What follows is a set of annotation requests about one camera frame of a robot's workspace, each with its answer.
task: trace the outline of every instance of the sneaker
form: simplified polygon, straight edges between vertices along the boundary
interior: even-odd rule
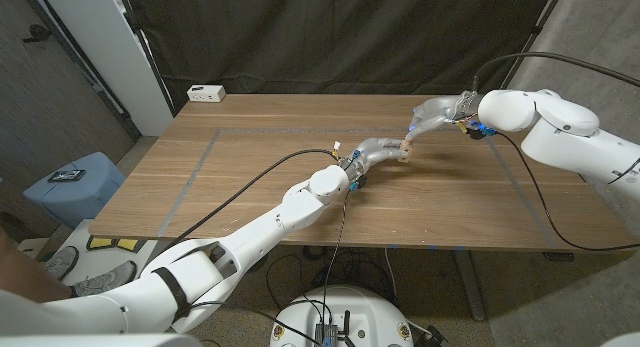
[[[78,249],[73,246],[67,246],[54,254],[53,257],[45,263],[44,269],[46,269],[53,278],[62,281],[62,279],[71,272],[73,267],[76,266],[76,262],[78,262]]]
[[[127,261],[101,276],[78,282],[71,286],[78,297],[92,296],[107,292],[133,281],[136,276],[136,264]]]

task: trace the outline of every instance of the blue connector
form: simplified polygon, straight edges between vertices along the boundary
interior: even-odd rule
[[[478,131],[482,131],[482,134],[485,136],[493,136],[494,134],[496,134],[496,132],[498,132],[493,128],[489,128],[478,121],[471,121],[469,122],[469,125],[476,127]]]

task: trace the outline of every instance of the person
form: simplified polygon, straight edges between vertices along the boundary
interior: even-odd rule
[[[103,275],[67,286],[61,281],[75,267],[78,256],[75,247],[67,246],[42,265],[15,248],[0,226],[0,289],[43,303],[99,294],[135,278],[136,264],[127,261]]]

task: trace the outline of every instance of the table leg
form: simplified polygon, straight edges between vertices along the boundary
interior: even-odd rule
[[[455,250],[453,251],[453,256],[456,259],[458,270],[460,270],[460,275],[462,276],[462,283],[467,292],[471,317],[478,322],[484,321],[486,313],[484,311],[480,289],[478,288],[478,280],[476,279],[476,274],[473,269],[471,253],[467,250]]]

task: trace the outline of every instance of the wooden table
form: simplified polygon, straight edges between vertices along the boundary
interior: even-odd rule
[[[291,152],[332,149],[340,141],[340,153],[347,155],[368,137],[402,139],[413,107],[427,98],[228,95],[221,103],[189,102],[90,232],[176,237]],[[524,134],[512,137],[519,142]],[[191,237],[233,232],[277,205],[290,186],[331,163],[323,154],[285,162]],[[568,239],[589,247],[636,242],[578,175],[529,163],[556,226]],[[575,250],[554,234],[522,162],[499,136],[474,141],[453,127],[423,134],[409,164],[385,161],[368,177],[366,187],[349,196],[343,246]],[[341,208],[339,198],[313,226],[282,243],[335,244]]]

